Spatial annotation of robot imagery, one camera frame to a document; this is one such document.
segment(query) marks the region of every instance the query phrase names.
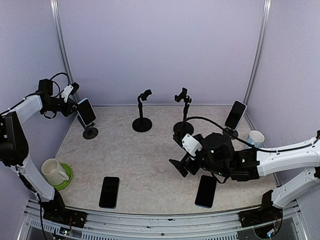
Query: round stand base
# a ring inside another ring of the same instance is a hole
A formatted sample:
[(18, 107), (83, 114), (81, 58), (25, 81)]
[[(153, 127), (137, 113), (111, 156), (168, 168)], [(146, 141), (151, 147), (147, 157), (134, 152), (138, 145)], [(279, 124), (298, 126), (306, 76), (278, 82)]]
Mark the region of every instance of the round stand base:
[(95, 127), (89, 127), (87, 130), (84, 130), (82, 136), (84, 137), (84, 139), (90, 140), (98, 136), (98, 133), (98, 129), (96, 129)]
[(148, 132), (152, 128), (152, 121), (149, 118), (143, 118), (143, 124), (141, 124), (140, 118), (137, 118), (132, 123), (132, 128), (138, 133)]
[(173, 126), (173, 131), (174, 131), (174, 133), (176, 134), (178, 131), (181, 131), (181, 132), (183, 131), (183, 132), (186, 133), (186, 134), (192, 135), (195, 130), (194, 130), (194, 127), (191, 125), (191, 123), (186, 122), (186, 123), (185, 123), (185, 129), (184, 129), (184, 130), (182, 129), (183, 124), (184, 124), (183, 121), (177, 122), (177, 123)]
[(224, 129), (226, 132), (228, 132), (230, 135), (228, 135), (227, 133), (225, 133), (225, 131), (223, 131), (222, 132), (222, 134), (224, 135), (224, 136), (229, 136), (231, 139), (235, 139), (235, 138), (237, 138), (238, 136), (239, 136), (239, 133), (237, 132), (237, 130), (235, 130), (235, 131), (233, 131), (233, 130), (231, 130), (230, 128), (225, 128)]

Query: metal base frame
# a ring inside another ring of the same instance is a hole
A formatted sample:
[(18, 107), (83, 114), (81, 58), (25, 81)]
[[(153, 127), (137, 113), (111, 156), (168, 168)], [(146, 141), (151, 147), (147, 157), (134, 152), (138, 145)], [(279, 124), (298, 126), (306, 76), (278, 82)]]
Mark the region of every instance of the metal base frame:
[[(18, 240), (26, 239), (30, 227), (41, 229), (39, 209), (35, 200), (28, 202)], [(243, 210), (184, 215), (138, 215), (86, 210), (88, 215), (84, 228), (73, 227), (74, 236), (68, 237), (76, 240), (236, 240), (239, 231), (253, 228), (241, 227), (238, 213)], [(294, 220), (299, 239), (307, 240), (306, 226), (295, 201), (283, 210), (283, 219), (288, 218)], [(58, 233), (61, 227), (69, 228), (45, 219), (43, 225), (45, 231), (52, 234)]]

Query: mug handle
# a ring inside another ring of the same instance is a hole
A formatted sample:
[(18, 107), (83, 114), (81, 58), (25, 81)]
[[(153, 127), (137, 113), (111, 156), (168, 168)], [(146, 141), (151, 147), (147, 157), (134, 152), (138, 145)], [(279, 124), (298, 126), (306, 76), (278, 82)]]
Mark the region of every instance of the mug handle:
[(69, 181), (69, 177), (64, 171), (58, 171), (58, 174), (60, 174), (65, 181)]

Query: black smartphone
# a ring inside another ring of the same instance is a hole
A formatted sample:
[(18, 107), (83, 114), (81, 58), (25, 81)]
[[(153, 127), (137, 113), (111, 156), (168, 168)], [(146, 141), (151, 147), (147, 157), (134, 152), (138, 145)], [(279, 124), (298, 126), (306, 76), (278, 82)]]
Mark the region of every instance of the black smartphone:
[(240, 123), (240, 120), (245, 114), (246, 109), (247, 105), (240, 101), (235, 101), (231, 108), (231, 111), (229, 112), (228, 117), (225, 120), (224, 125), (227, 128), (235, 131)]
[(119, 189), (119, 178), (106, 176), (103, 179), (99, 207), (104, 209), (115, 209), (117, 205)]
[(96, 119), (96, 114), (88, 98), (84, 98), (78, 102), (78, 115), (85, 126), (91, 125)]
[(212, 208), (216, 186), (217, 181), (212, 176), (202, 175), (195, 198), (195, 205), (207, 209)]

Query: purple backdrop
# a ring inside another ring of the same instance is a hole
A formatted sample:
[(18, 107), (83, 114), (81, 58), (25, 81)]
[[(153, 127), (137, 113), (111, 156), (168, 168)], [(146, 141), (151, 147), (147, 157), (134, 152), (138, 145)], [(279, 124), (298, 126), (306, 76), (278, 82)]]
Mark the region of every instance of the purple backdrop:
[(93, 105), (194, 104), (244, 98), (264, 1), (60, 0), (71, 71)]

